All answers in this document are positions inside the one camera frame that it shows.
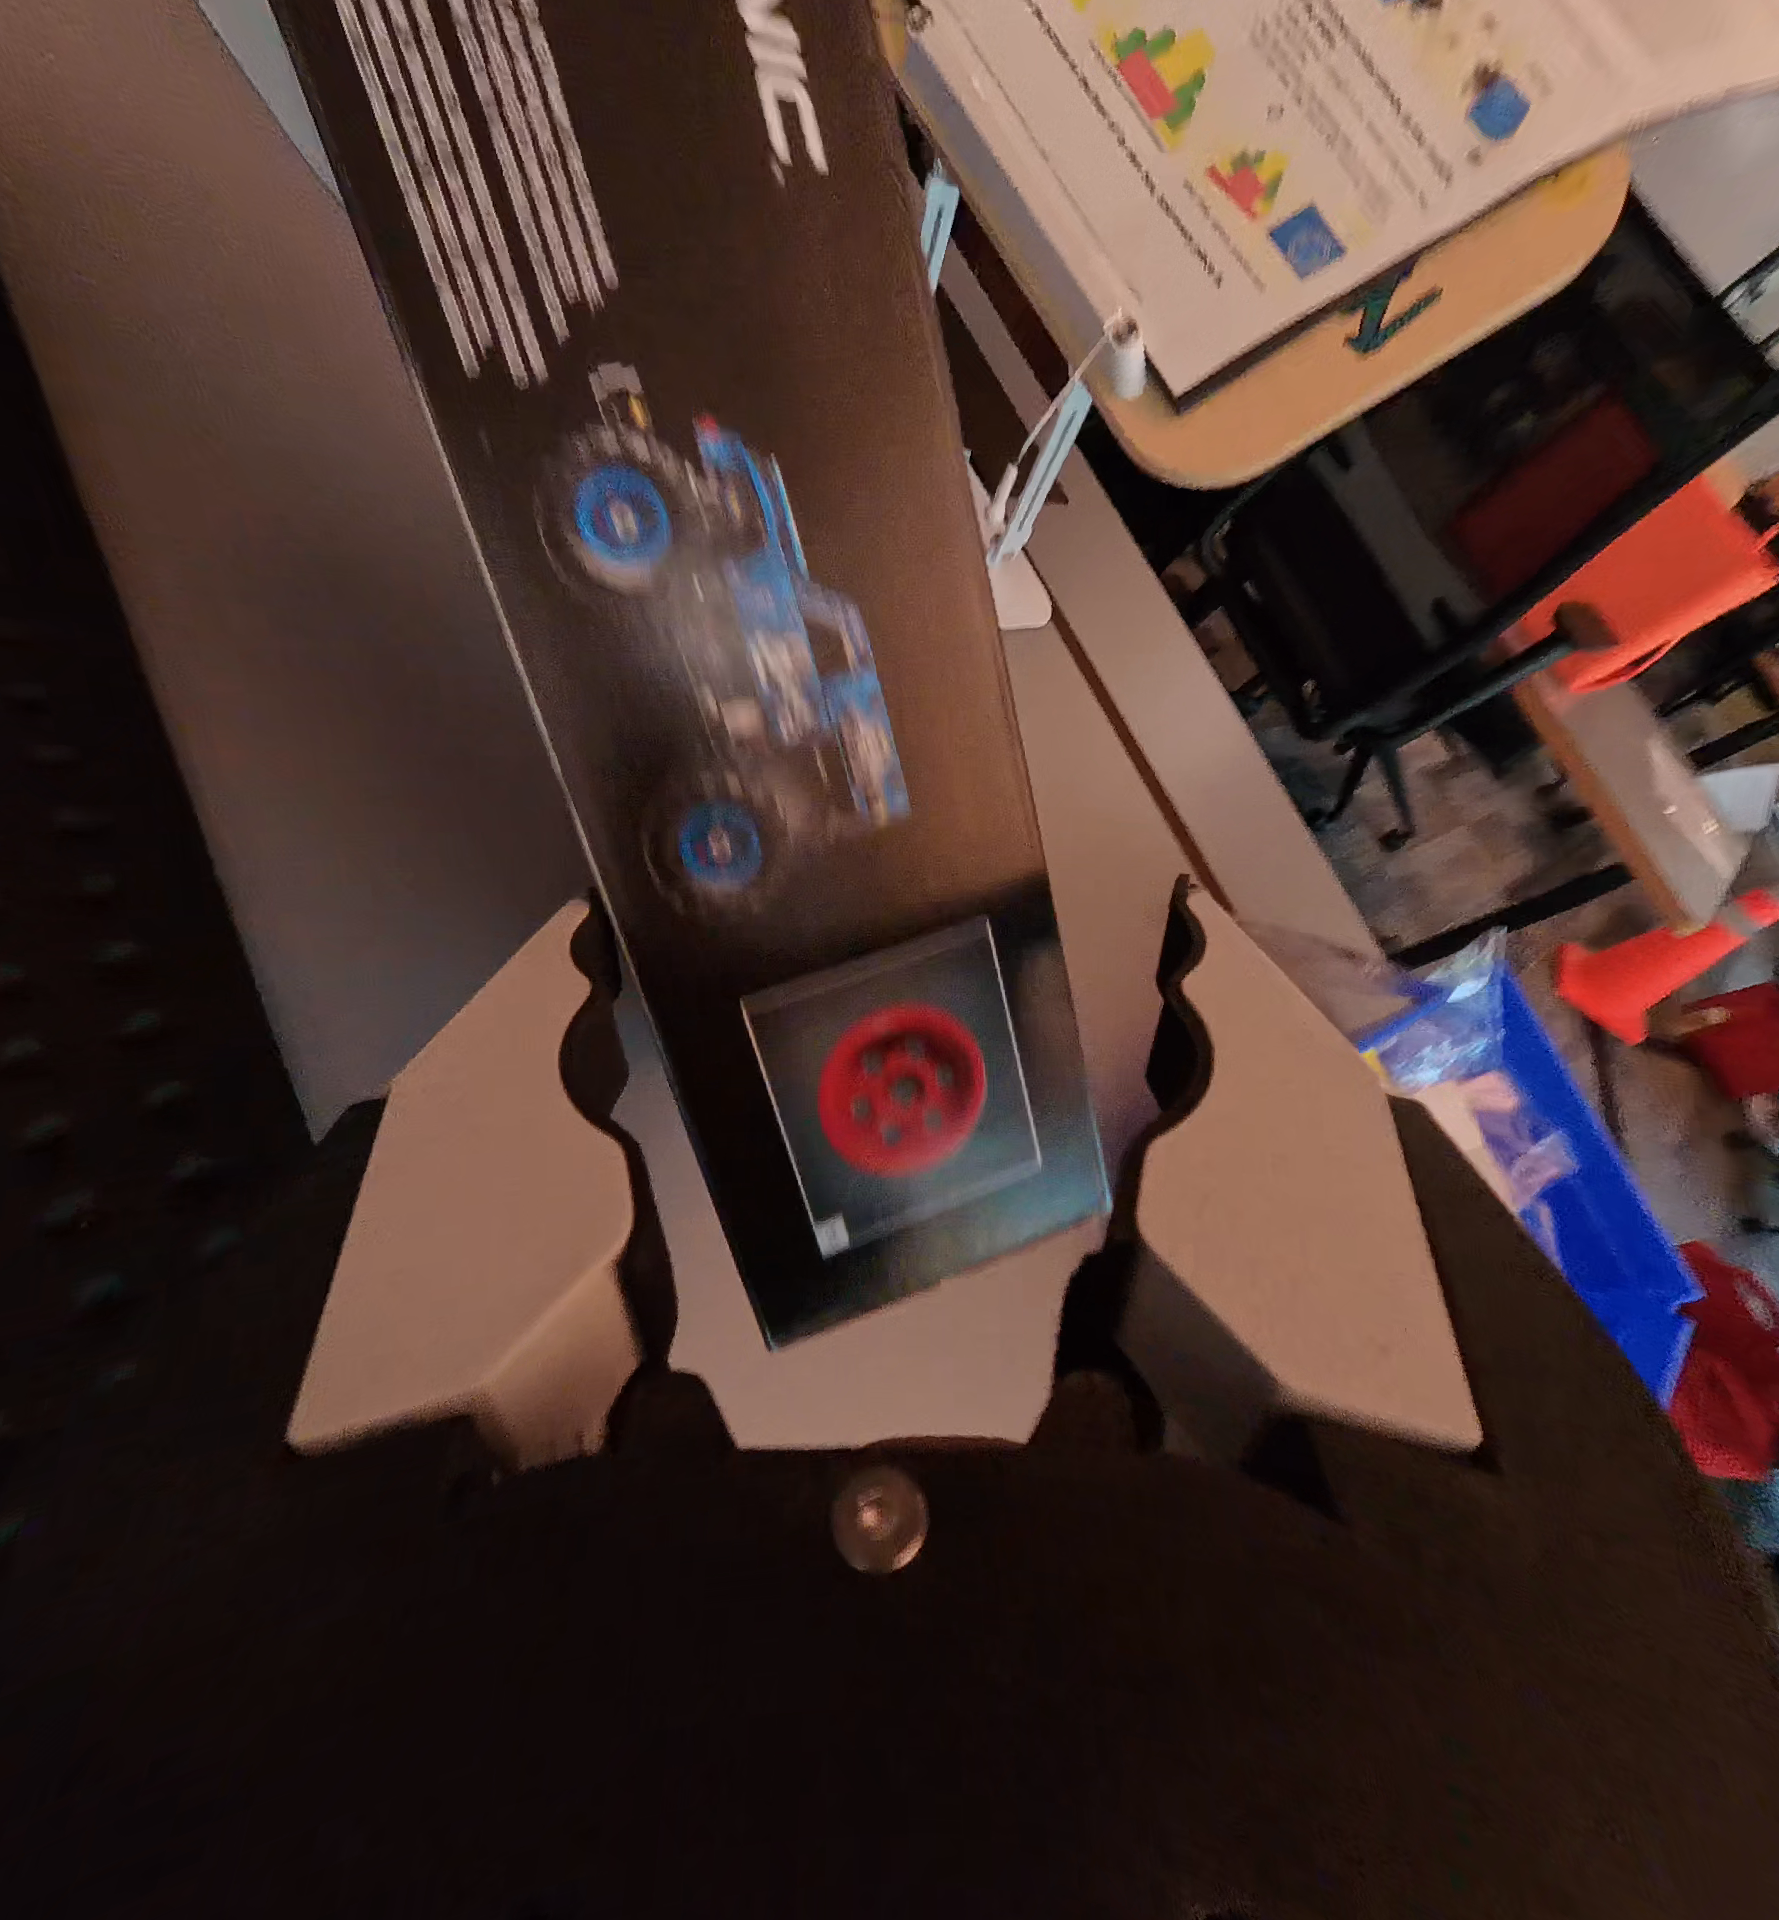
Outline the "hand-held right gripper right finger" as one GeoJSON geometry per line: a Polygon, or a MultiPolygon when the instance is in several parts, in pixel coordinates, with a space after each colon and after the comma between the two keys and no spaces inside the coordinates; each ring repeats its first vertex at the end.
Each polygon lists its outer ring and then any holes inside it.
{"type": "Polygon", "coordinates": [[[1475,1392],[1403,1160],[1348,1037],[1192,877],[1170,892],[1115,1211],[1069,1278],[1058,1375],[1232,1462],[1277,1418],[1466,1457],[1475,1392]]]}

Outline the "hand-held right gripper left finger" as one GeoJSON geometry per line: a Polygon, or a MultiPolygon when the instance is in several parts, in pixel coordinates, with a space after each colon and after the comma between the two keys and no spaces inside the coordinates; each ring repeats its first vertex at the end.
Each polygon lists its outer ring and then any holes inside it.
{"type": "Polygon", "coordinates": [[[568,902],[391,1081],[291,1453],[448,1421],[510,1469],[603,1453],[672,1340],[614,991],[601,906],[568,902]]]}

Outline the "blue storage bin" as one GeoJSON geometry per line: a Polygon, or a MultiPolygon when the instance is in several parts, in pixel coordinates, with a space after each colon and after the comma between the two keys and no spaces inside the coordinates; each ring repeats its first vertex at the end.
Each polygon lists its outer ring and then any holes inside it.
{"type": "Polygon", "coordinates": [[[1668,1405],[1692,1336],[1680,1312],[1702,1290],[1505,959],[1501,1008],[1505,1065],[1569,1138],[1577,1164],[1518,1226],[1569,1278],[1653,1397],[1668,1405]]]}

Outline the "dark toy box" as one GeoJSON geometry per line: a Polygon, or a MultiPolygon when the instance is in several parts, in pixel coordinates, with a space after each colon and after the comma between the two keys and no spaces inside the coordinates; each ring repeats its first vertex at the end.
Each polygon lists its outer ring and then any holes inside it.
{"type": "Polygon", "coordinates": [[[765,1346],[1108,1203],[870,2],[278,2],[765,1346]]]}

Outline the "grey desk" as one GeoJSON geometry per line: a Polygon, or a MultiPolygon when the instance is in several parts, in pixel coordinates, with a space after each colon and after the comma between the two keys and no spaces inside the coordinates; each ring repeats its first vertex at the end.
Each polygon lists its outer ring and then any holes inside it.
{"type": "MultiPolygon", "coordinates": [[[[197,2],[0,2],[0,269],[315,1131],[587,881],[294,79],[197,2]]],[[[1374,951],[1079,460],[1011,687],[1108,1160],[1175,877],[1374,951]]]]}

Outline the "shiny clear plastic bag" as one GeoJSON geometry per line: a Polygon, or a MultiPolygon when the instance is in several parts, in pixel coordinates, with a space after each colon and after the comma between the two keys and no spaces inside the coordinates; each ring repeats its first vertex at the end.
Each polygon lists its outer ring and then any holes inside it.
{"type": "Polygon", "coordinates": [[[1517,1221],[1577,1170],[1569,1138],[1505,1065],[1495,932],[1422,974],[1297,929],[1254,938],[1385,1092],[1429,1112],[1517,1221]]]}

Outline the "orange traffic cone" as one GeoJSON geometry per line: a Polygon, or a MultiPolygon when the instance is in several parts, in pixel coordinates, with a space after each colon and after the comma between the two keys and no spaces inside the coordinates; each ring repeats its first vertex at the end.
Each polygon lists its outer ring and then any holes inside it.
{"type": "Polygon", "coordinates": [[[1615,946],[1563,945],[1554,994],[1622,1045],[1640,1045],[1653,1010],[1779,925],[1779,881],[1726,902],[1689,929],[1645,929],[1615,946]]]}

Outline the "red cloth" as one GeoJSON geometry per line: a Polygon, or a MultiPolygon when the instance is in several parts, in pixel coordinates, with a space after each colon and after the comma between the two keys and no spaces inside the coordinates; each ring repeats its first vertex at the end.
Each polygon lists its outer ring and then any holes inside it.
{"type": "Polygon", "coordinates": [[[1715,1481],[1762,1485],[1779,1462],[1779,1300],[1702,1238],[1679,1245],[1702,1287],[1668,1418],[1692,1465],[1715,1481]]]}

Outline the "brown workbench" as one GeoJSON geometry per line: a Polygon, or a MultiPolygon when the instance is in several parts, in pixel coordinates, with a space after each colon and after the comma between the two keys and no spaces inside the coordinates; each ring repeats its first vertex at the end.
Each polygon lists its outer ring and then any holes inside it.
{"type": "Polygon", "coordinates": [[[1710,922],[1757,834],[1722,814],[1644,694],[1634,685],[1570,691],[1551,666],[1514,694],[1645,906],[1674,929],[1710,922]]]}

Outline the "black mesh office chair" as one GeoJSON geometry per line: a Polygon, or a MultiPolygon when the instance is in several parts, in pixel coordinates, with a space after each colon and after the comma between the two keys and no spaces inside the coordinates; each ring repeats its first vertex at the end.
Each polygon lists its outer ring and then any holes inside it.
{"type": "Polygon", "coordinates": [[[1339,822],[1380,772],[1396,811],[1380,842],[1400,853],[1416,838],[1403,749],[1586,653],[1601,619],[1570,603],[1549,636],[1505,650],[1525,600],[1479,596],[1424,513],[1426,454],[1385,427],[1403,427],[1400,401],[1232,493],[1201,538],[1208,587],[1189,613],[1228,616],[1254,663],[1247,701],[1277,701],[1303,743],[1348,759],[1307,825],[1339,822]]]}

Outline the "white book stand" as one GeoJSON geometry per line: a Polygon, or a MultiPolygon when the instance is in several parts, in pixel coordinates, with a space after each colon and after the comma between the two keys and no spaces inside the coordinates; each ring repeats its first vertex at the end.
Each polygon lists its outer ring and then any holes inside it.
{"type": "Polygon", "coordinates": [[[1573,161],[1192,404],[1170,401],[1154,382],[1121,399],[1091,369],[1091,411],[1046,516],[1091,480],[1141,560],[1167,572],[1235,493],[1429,393],[1570,291],[1615,235],[1629,187],[1625,144],[1573,161]]]}

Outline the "instruction booklet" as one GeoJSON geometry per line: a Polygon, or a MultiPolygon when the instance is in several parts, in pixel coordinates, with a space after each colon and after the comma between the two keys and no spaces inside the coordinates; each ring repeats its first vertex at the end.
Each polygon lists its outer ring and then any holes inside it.
{"type": "Polygon", "coordinates": [[[1779,2],[922,2],[902,82],[1186,411],[1528,186],[1779,92],[1779,2]]]}

